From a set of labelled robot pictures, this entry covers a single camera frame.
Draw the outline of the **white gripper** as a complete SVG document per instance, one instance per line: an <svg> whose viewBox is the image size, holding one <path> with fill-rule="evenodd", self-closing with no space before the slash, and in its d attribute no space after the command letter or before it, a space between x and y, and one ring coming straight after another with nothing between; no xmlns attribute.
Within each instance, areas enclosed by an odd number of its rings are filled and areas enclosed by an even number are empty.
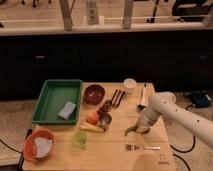
<svg viewBox="0 0 213 171"><path fill-rule="evenodd" d="M139 114L137 120L137 133L147 133L159 118L159 113L152 107L145 107Z"/></svg>

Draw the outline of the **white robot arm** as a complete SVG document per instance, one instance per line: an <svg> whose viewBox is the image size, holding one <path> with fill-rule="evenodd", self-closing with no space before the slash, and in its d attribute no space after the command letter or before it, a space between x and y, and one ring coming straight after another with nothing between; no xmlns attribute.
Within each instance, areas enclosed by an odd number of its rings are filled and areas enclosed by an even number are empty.
<svg viewBox="0 0 213 171"><path fill-rule="evenodd" d="M213 149L213 122L179 107L172 92L150 95L148 105L138 117L137 126L139 129L150 128L160 116L171 118Z"/></svg>

